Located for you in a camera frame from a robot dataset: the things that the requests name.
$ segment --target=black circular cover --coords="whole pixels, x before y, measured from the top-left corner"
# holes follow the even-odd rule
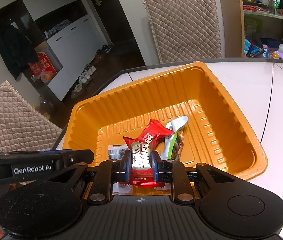
[[[278,233],[283,226],[283,200],[274,193],[243,181],[215,184],[199,211],[216,230],[242,238]]]
[[[14,237],[46,237],[71,226],[81,210],[80,199],[63,183],[28,184],[0,198],[0,227]]]

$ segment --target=door frame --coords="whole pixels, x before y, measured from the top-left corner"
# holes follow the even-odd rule
[[[99,35],[101,36],[103,42],[107,45],[112,44],[112,41],[106,31],[106,28],[104,27],[99,14],[97,12],[97,10],[94,7],[94,4],[92,3],[91,0],[82,0],[83,5],[85,6],[85,9],[87,11],[87,13],[89,14],[89,16],[91,17],[92,21],[94,22],[94,25],[97,28],[97,31],[99,33]]]

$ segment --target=metal screw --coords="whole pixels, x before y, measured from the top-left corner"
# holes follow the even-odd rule
[[[193,200],[193,196],[188,193],[179,194],[177,198],[184,202]]]
[[[96,202],[103,201],[105,198],[106,198],[105,195],[100,194],[100,193],[92,194],[90,196],[90,199]]]

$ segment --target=black jacket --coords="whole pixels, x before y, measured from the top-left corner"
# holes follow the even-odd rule
[[[28,63],[38,62],[30,42],[12,25],[0,24],[0,54],[15,79],[28,67]]]

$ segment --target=door handle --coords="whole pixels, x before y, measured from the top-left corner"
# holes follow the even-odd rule
[[[102,3],[102,1],[99,1],[99,0],[95,0],[95,2],[96,2],[96,4],[97,4],[97,6],[100,6],[101,3]]]

